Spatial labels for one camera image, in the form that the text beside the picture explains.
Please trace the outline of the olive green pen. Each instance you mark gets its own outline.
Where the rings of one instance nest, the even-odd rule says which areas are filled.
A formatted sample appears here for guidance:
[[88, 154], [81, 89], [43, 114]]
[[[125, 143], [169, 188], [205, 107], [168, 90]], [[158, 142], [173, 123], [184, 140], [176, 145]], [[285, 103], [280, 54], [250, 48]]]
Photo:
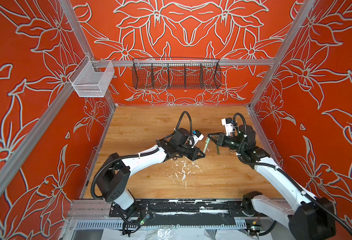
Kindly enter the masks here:
[[209, 137], [206, 138], [206, 143], [205, 143], [205, 146], [204, 146], [204, 149], [203, 149], [203, 153], [205, 154], [206, 151], [207, 151], [207, 148], [209, 146], [209, 143], [210, 143], [211, 139]]

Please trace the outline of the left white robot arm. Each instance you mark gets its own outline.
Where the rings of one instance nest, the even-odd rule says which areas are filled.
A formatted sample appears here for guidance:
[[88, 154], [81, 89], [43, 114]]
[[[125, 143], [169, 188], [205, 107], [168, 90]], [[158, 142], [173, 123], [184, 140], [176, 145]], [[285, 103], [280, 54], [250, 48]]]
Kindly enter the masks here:
[[121, 210], [128, 210], [135, 205], [135, 198], [127, 189], [133, 175], [168, 160], [187, 158], [195, 161], [204, 158], [205, 153], [196, 145], [204, 135], [193, 130], [192, 118], [187, 111], [182, 112], [174, 131], [142, 152], [120, 156], [111, 154], [95, 173], [90, 186], [94, 200], [104, 200], [118, 205]]

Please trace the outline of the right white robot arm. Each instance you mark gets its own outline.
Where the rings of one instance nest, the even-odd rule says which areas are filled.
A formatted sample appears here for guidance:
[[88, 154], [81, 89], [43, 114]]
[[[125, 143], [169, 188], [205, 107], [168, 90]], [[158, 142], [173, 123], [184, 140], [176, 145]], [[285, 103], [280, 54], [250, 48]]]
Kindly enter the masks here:
[[281, 224], [296, 240], [326, 240], [336, 235], [339, 223], [352, 237], [352, 228], [335, 214], [331, 201], [306, 190], [257, 146], [256, 132], [242, 114], [222, 119], [222, 125], [226, 131], [208, 134], [209, 141], [234, 152], [241, 163], [261, 174], [285, 199], [285, 203], [280, 203], [258, 191], [245, 194], [241, 205], [244, 215], [264, 214], [273, 220], [264, 232], [248, 228], [249, 235], [267, 235], [276, 224]]

